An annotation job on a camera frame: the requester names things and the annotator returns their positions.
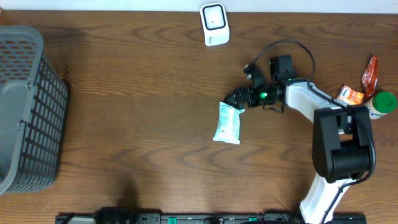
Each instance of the perforated basket side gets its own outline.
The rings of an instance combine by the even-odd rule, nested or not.
[[[7,192],[42,190],[55,180],[68,93],[44,54],[33,88],[18,172]]]

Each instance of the jar with green cap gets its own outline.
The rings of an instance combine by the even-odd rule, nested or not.
[[[397,98],[387,91],[382,91],[364,104],[371,119],[379,119],[397,108]]]

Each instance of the green light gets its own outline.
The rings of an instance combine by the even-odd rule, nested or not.
[[[264,99],[265,97],[267,97],[267,93],[260,93],[260,98]]]

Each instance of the white backdrop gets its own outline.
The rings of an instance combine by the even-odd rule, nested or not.
[[[222,2],[229,12],[398,13],[398,0],[0,0],[3,9],[198,11]]]

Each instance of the wood grain surface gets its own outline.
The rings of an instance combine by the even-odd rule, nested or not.
[[[164,213],[261,213],[296,209],[312,166],[312,123],[298,111],[247,110],[240,145],[212,141],[218,103],[250,84],[242,68],[272,41],[293,37],[317,61],[315,83],[336,96],[361,89],[372,54],[378,87],[398,89],[398,16],[231,13],[226,45],[206,47],[199,13],[5,11],[0,24],[38,29],[45,52],[72,84],[60,172],[33,194],[0,196],[0,223],[53,223],[63,212],[103,206]],[[261,59],[303,50],[277,45]],[[398,219],[398,111],[372,121],[377,168],[350,188],[337,210],[368,223]]]

